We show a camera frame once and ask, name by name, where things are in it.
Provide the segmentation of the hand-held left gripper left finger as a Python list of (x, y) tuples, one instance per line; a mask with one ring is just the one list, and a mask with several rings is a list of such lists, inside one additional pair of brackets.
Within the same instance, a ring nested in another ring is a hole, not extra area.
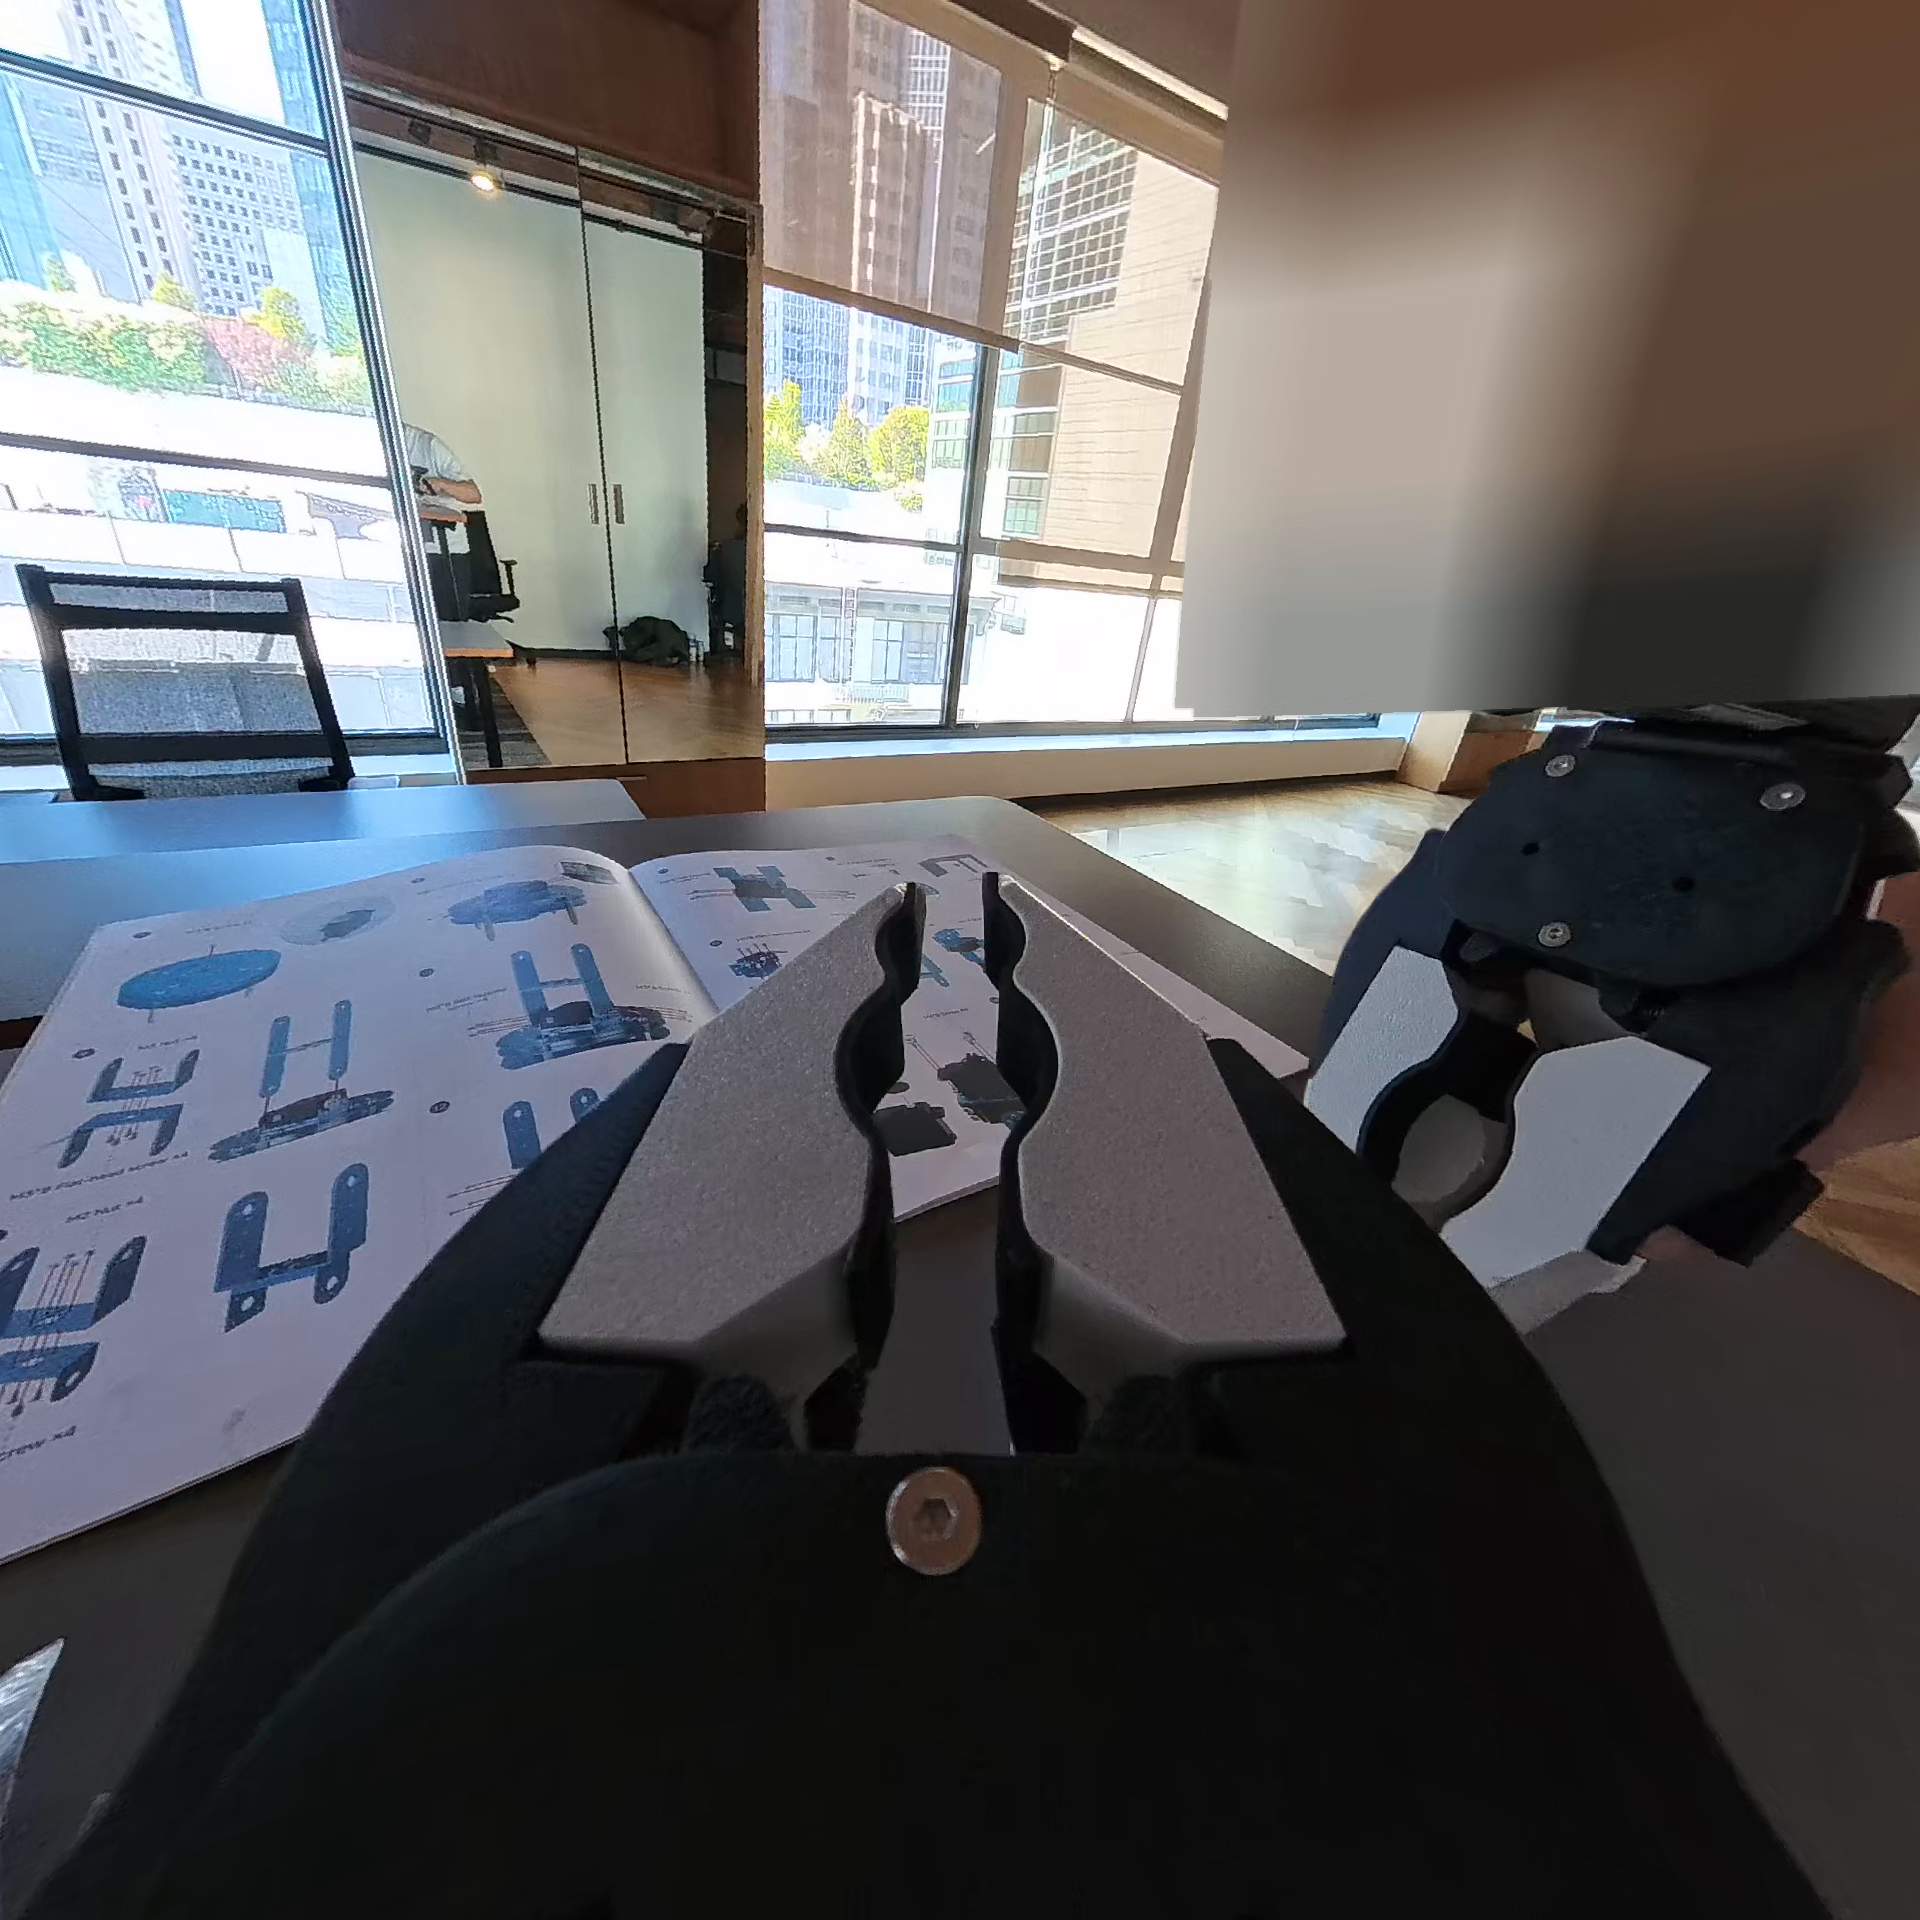
[(924, 898), (893, 882), (685, 1046), (539, 1328), (581, 1359), (752, 1375), (856, 1422), (893, 1319), (877, 1106), (902, 1078)]

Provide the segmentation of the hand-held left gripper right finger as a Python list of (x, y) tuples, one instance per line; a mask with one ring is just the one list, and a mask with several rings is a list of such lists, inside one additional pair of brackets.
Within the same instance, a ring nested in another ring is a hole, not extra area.
[(1002, 1151), (995, 1349), (1008, 1412), (1099, 1412), (1131, 1381), (1320, 1357), (1343, 1329), (1174, 998), (1019, 879), (982, 879)]

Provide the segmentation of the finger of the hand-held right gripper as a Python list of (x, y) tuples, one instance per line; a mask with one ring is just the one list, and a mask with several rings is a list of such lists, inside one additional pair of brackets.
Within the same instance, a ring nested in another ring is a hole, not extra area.
[(1460, 1208), (1485, 1162), (1485, 1118), (1445, 1071), (1468, 1026), (1445, 962), (1394, 948), (1307, 1080), (1307, 1110), (1414, 1208)]
[(1400, 1196), (1488, 1294), (1619, 1288), (1640, 1260), (1592, 1237), (1709, 1071), (1651, 1040), (1523, 1040), (1410, 1125)]

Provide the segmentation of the dark desk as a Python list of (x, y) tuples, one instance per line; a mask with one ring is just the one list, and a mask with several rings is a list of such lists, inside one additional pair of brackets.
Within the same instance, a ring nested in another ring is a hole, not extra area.
[[(1319, 969), (1028, 809), (986, 797), (659, 822), (19, 860), (4, 806), (4, 1046), (103, 924), (250, 903), (484, 848), (659, 855), (955, 833), (1278, 1040)], [(1915, 1914), (1915, 1295), (1795, 1233), (1749, 1268), (1647, 1268), (1530, 1340), (1608, 1480), (1687, 1677), (1838, 1914)], [(3, 1572), (4, 1664), (60, 1641), (4, 1824), (4, 1914), (106, 1809), (266, 1503), (283, 1448)]]

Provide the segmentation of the wooden office desk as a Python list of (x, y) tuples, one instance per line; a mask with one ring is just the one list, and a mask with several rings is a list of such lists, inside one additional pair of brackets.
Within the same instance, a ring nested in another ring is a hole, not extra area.
[(452, 744), (468, 772), (501, 772), (509, 766), (519, 716), (499, 685), (499, 669), (516, 662), (515, 650), (486, 622), (438, 616), (436, 633), (447, 673)]

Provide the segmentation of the person's right hand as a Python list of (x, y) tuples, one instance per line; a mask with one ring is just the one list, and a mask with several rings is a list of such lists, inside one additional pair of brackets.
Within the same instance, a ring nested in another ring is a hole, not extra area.
[(1882, 884), (1874, 919), (1900, 930), (1911, 965), (1870, 1013), (1853, 1093), (1807, 1148), (1807, 1166), (1822, 1177), (1917, 1136), (1917, 872)]

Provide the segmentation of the blue printed instruction manual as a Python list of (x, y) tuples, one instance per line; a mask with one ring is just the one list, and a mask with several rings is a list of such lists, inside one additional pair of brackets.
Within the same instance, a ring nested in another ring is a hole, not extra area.
[(96, 930), (4, 1080), (4, 1560), (293, 1445), (458, 1230), (893, 882), (896, 1220), (986, 1190), (995, 868), (515, 848)]

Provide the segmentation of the black office chair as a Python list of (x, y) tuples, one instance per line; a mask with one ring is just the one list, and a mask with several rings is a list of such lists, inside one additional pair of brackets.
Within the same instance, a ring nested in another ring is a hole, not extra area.
[(466, 506), (458, 520), (428, 513), (422, 540), (440, 626), (509, 620), (519, 609), (515, 561), (499, 557), (484, 510)]

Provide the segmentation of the large glass window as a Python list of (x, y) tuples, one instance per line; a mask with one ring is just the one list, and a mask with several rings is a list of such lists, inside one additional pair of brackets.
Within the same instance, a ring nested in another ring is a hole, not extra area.
[(16, 567), (299, 577), (366, 772), (447, 673), (330, 8), (3, 4), (4, 760), (55, 758)]
[[(1046, 49), (1093, 33), (1064, 4), (958, 7)], [(1224, 130), (1205, 92), (1122, 54)], [(798, 385), (762, 381), (768, 726), (1186, 722), (1173, 679), (1206, 309), (1210, 264), (1173, 390), (949, 333), (932, 338), (930, 402), (875, 423), (846, 405), (812, 423)]]

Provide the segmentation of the glass door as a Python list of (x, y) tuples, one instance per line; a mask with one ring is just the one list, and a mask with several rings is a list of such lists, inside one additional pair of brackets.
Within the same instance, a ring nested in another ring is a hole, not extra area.
[[(764, 793), (743, 662), (708, 668), (712, 542), (749, 496), (738, 294), (752, 214), (640, 160), (349, 85), (352, 154), (394, 385), (482, 489), (519, 609), (509, 766), (637, 778), (640, 806)], [(688, 664), (621, 661), (644, 615)]]

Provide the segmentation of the beige roller blind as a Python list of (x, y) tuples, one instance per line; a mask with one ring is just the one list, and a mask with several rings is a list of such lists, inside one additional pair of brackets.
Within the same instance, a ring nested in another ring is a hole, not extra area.
[(1087, 32), (759, 7), (762, 377), (807, 421), (930, 402), (932, 338), (1182, 383), (1223, 128)]

